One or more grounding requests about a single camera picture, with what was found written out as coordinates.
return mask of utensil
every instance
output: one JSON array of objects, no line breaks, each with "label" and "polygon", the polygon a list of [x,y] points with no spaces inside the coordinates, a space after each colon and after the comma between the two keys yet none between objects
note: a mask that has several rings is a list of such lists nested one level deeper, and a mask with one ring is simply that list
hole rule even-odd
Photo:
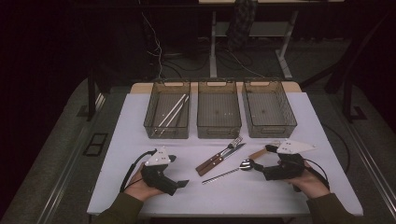
[{"label": "utensil", "polygon": [[[268,144],[268,145],[272,145],[272,146],[279,147],[280,142],[279,142],[279,141],[273,141],[273,142],[271,142],[271,143]],[[253,153],[253,154],[251,154],[251,155],[248,156],[248,157],[249,157],[250,159],[252,159],[252,160],[256,160],[256,159],[258,159],[260,156],[264,155],[264,154],[267,153],[267,152],[268,152],[267,148],[264,147],[263,149],[261,149],[261,150],[255,152],[255,153]]]},{"label": "utensil", "polygon": [[238,136],[235,138],[226,148],[211,157],[209,160],[204,161],[201,165],[197,166],[195,170],[199,176],[202,176],[219,165],[222,161],[232,156],[239,148],[243,147],[245,143],[239,144],[242,141],[242,137]]},{"label": "utensil", "polygon": [[[177,111],[173,114],[172,118],[170,118],[166,124],[166,128],[169,126],[169,124],[174,120],[175,116],[179,113],[180,109],[183,107],[183,105],[189,100],[189,95],[187,94],[183,94],[180,99],[178,99],[177,103],[172,107],[172,109],[169,111],[169,113],[165,116],[165,118],[163,118],[163,121],[161,121],[161,123],[158,125],[158,127],[162,127],[163,124],[166,122],[166,120],[169,118],[169,116],[172,115],[172,113],[174,113],[174,111],[177,109]],[[154,134],[157,133],[157,129],[154,130],[154,132],[152,133],[151,136],[153,136]]]},{"label": "utensil", "polygon": [[217,175],[215,177],[207,179],[207,180],[203,181],[202,184],[205,185],[205,184],[211,183],[213,181],[216,181],[216,180],[220,179],[221,177],[223,177],[225,175],[232,174],[233,172],[236,172],[238,170],[243,170],[243,171],[251,170],[251,169],[253,169],[253,163],[252,162],[253,162],[252,159],[246,159],[246,160],[242,161],[242,163],[239,165],[238,168],[233,169],[233,170],[231,170],[229,172],[226,172],[226,173],[224,173],[222,175]]}]

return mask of gray floor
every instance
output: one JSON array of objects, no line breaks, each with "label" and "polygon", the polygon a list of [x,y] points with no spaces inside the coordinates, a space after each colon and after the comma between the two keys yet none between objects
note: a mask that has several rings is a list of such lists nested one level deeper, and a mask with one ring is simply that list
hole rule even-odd
[{"label": "gray floor", "polygon": [[[244,52],[235,57],[246,67],[266,77],[279,77],[281,70],[274,50],[279,41],[260,39],[252,41]],[[291,42],[286,54],[293,80],[301,82],[336,62],[348,46],[345,40]],[[208,50],[195,59],[178,59],[169,56],[164,67],[166,77],[209,77]],[[241,68],[228,52],[218,51],[219,77],[255,77]],[[394,132],[369,104],[364,94],[355,88],[353,105],[359,106],[367,119],[347,123],[341,111],[342,93],[329,95],[323,90],[327,78],[304,89],[314,106],[329,141],[344,166],[347,165],[347,148],[351,154],[347,177],[356,191],[364,214],[373,223],[395,223],[389,211],[381,186],[374,181],[361,159],[362,145],[366,147],[385,177],[390,189],[396,189]],[[8,208],[1,224],[8,223],[89,223],[86,210],[92,189],[99,175],[106,149],[117,124],[120,109],[130,87],[115,87],[110,94],[98,100],[98,112],[88,122],[80,117],[81,108],[87,105],[87,83],[82,82],[70,97],[47,143],[42,148],[32,170],[26,177],[17,196]],[[82,151],[94,133],[108,133],[104,151],[99,157],[86,157]],[[291,223],[311,223],[309,217],[297,217]]]}]

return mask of box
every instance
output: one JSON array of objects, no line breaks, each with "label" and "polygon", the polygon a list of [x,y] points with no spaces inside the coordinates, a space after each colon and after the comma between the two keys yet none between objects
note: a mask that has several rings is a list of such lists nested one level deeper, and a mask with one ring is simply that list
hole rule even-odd
[{"label": "box", "polygon": [[198,137],[236,138],[241,126],[236,82],[225,78],[199,80]]},{"label": "box", "polygon": [[144,127],[148,138],[189,138],[190,82],[185,79],[153,83]]},{"label": "box", "polygon": [[297,126],[282,82],[246,78],[242,90],[251,138],[288,138]]}]

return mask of white tabletop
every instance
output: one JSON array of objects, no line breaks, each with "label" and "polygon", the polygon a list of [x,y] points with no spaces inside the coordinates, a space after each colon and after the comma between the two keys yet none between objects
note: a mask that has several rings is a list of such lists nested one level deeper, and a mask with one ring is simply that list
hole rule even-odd
[{"label": "white tabletop", "polygon": [[[318,149],[302,153],[327,172],[331,191],[335,192],[347,211],[361,216],[361,204],[318,121],[306,93],[287,93],[298,126],[290,139],[316,145]],[[195,167],[230,143],[230,139],[198,139],[196,128],[197,94],[191,93],[190,137],[185,140],[149,139],[143,127],[149,94],[128,94],[120,112],[106,158],[92,195],[88,213],[97,215],[107,209],[119,193],[120,184],[130,165],[143,153],[166,147],[177,159],[169,164],[165,175],[174,181],[189,179],[184,189],[174,196],[156,196],[145,202],[141,217],[295,217],[309,214],[306,197],[294,192],[283,181],[266,181],[257,171],[237,171],[202,185],[202,181],[230,171],[248,155],[274,139],[249,138],[242,95],[239,93],[242,118],[241,135],[247,143],[238,152],[204,176]],[[264,166],[276,165],[276,154],[268,153],[256,160]]]}]

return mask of human hand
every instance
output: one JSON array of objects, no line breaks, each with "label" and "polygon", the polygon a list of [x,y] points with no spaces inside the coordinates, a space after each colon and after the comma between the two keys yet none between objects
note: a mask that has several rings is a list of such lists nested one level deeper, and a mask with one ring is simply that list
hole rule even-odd
[{"label": "human hand", "polygon": [[286,179],[285,181],[299,188],[309,199],[330,194],[329,189],[318,179],[318,177],[306,169],[303,171],[301,176]]},{"label": "human hand", "polygon": [[145,200],[163,194],[159,189],[149,187],[146,182],[143,180],[141,170],[143,168],[144,163],[140,164],[137,172],[132,176],[131,181],[129,182],[130,186],[128,186],[124,193],[131,195],[137,200],[144,202]]}]

